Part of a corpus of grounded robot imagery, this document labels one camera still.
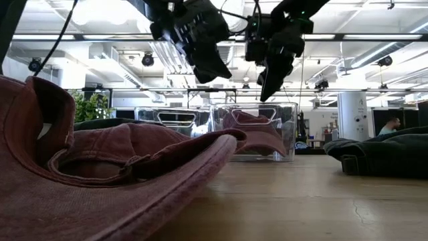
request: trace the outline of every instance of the spotlight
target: spotlight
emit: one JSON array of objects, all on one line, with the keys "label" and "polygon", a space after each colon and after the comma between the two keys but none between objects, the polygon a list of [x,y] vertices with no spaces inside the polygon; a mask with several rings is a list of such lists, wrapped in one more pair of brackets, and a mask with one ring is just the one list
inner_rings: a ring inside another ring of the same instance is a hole
[{"label": "spotlight", "polygon": [[377,62],[377,65],[380,67],[390,66],[391,64],[393,64],[393,59],[390,56],[387,56]]},{"label": "spotlight", "polygon": [[318,83],[315,84],[315,89],[316,90],[323,90],[328,88],[328,80],[327,79],[323,79],[321,81],[319,81]]},{"label": "spotlight", "polygon": [[150,67],[154,64],[154,60],[151,52],[144,53],[144,57],[142,57],[141,64],[146,67]]},{"label": "spotlight", "polygon": [[31,72],[36,72],[40,69],[40,66],[41,66],[41,58],[33,58],[28,65],[28,69]]}]

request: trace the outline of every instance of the wooden table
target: wooden table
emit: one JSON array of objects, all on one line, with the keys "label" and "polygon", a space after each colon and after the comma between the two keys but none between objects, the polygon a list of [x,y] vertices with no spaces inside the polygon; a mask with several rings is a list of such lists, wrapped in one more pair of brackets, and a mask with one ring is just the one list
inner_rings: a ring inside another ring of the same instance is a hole
[{"label": "wooden table", "polygon": [[150,241],[428,240],[428,181],[350,177],[327,156],[229,163]]}]

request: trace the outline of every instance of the ceiling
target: ceiling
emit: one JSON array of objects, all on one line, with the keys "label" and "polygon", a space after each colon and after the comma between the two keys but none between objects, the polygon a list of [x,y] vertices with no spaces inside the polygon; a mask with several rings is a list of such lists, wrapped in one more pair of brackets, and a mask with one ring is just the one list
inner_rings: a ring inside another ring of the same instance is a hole
[{"label": "ceiling", "polygon": [[[72,2],[71,0],[28,0],[16,34],[58,34]],[[105,4],[107,0],[102,0],[102,5],[100,0],[86,2],[84,9],[76,10],[76,16],[69,24],[67,33],[148,33],[147,20],[128,2],[118,3],[120,0],[109,0],[109,4],[112,4],[110,7],[104,7],[108,5]],[[212,0],[212,2],[218,8],[223,4],[223,0]],[[269,13],[279,1],[259,0],[259,2],[262,12]],[[385,0],[331,0],[313,16],[314,33],[409,33],[416,27],[428,23],[428,1],[426,0],[396,0],[395,8],[392,10],[387,9],[389,5],[390,2]],[[248,0],[227,0],[224,6],[224,10],[244,16],[251,15],[253,8],[254,2]],[[227,21],[232,29],[239,29],[245,25],[233,17],[228,17]],[[49,50],[52,44],[52,42],[14,41],[11,53],[17,55],[20,60],[28,61],[31,57],[29,53],[33,53],[34,50]],[[91,47],[92,44],[64,42],[60,44],[58,51],[64,51],[72,57],[73,61],[83,64],[93,76],[96,76],[87,78],[87,82],[101,82],[105,86],[114,88],[132,86],[126,85],[126,81],[120,74],[109,73],[113,71],[111,67],[106,68],[104,65],[103,68],[102,64],[96,62],[98,58],[94,60],[91,54],[88,55],[88,49],[91,52],[91,49],[95,48]],[[343,60],[352,62],[353,59],[361,58],[364,54],[372,54],[388,44],[391,43],[307,42],[304,56],[294,62],[294,71],[285,79],[284,86],[300,88],[302,85],[313,88],[314,83],[322,78],[326,78],[330,82],[330,87],[333,88],[377,88],[381,85],[381,81],[391,83],[393,88],[408,88],[425,81],[428,83],[428,72],[425,72],[426,66],[422,64],[428,60],[428,42],[411,43],[397,49],[391,53],[393,65],[384,67],[382,70],[379,66],[368,64],[351,70],[351,75],[346,78],[338,77],[337,65],[347,66]],[[118,63],[124,66],[133,78],[141,80],[146,87],[183,88],[197,85],[194,76],[190,74],[190,66],[178,57],[171,45],[120,41],[106,42],[101,45],[100,48],[108,52],[109,57],[111,57],[111,49],[114,48],[118,54]],[[243,59],[244,44],[227,42],[220,44],[219,48],[222,48],[223,60],[228,61],[233,77],[230,80],[218,78],[211,84],[241,88],[244,77],[248,77],[250,86],[256,88],[255,79],[263,68],[256,67],[254,63]],[[145,52],[153,52],[154,65],[151,67],[144,67],[141,64]],[[61,68],[61,64],[56,65],[53,62],[51,64]]]}]

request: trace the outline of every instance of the black wire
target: black wire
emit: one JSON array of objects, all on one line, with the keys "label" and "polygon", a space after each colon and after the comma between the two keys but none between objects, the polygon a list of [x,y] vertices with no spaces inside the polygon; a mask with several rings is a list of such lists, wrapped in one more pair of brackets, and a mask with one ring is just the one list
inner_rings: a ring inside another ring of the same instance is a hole
[{"label": "black wire", "polygon": [[246,17],[243,17],[243,16],[240,16],[240,15],[238,15],[238,14],[234,14],[234,13],[230,13],[230,12],[228,12],[228,11],[224,11],[224,10],[219,10],[219,12],[221,13],[221,14],[226,14],[226,15],[230,15],[230,16],[233,16],[233,17],[237,17],[237,18],[239,18],[239,19],[242,19],[242,20],[246,20],[246,21],[248,21],[248,19],[246,18]]},{"label": "black wire", "polygon": [[78,0],[74,0],[74,2],[73,2],[73,7],[72,7],[72,9],[70,10],[70,12],[68,13],[68,16],[67,16],[66,22],[64,23],[64,26],[62,27],[62,30],[61,30],[61,32],[60,32],[60,35],[58,36],[58,39],[55,41],[55,44],[53,45],[52,49],[51,49],[51,50],[49,51],[49,53],[47,54],[47,56],[46,56],[45,60],[40,64],[39,69],[38,69],[36,72],[34,72],[34,75],[33,75],[33,76],[37,76],[37,75],[38,75],[38,74],[43,70],[43,68],[45,67],[45,65],[46,65],[47,61],[51,58],[52,54],[54,54],[54,52],[55,52],[56,48],[58,47],[58,45],[59,45],[59,44],[60,44],[60,42],[61,42],[62,36],[65,34],[65,32],[66,32],[66,30],[67,30],[68,24],[69,24],[70,20],[72,19],[72,15],[73,15],[74,7],[75,7],[77,4],[78,4]]},{"label": "black wire", "polygon": [[260,23],[261,23],[261,7],[259,4],[259,0],[254,0],[254,9],[253,9],[253,16],[255,14],[255,10],[257,10],[259,12],[259,16],[257,18],[257,34],[259,34],[259,28],[260,28]]}]

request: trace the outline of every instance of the clear plastic bin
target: clear plastic bin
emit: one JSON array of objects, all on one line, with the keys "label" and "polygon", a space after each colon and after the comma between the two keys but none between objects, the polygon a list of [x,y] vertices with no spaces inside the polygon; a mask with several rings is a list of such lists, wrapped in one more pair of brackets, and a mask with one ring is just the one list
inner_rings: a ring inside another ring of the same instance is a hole
[{"label": "clear plastic bin", "polygon": [[233,161],[293,161],[296,125],[296,103],[211,107],[211,131],[234,128],[247,134],[247,144],[236,152]]},{"label": "clear plastic bin", "polygon": [[209,110],[138,107],[135,119],[160,123],[189,137],[199,137],[209,131]]}]

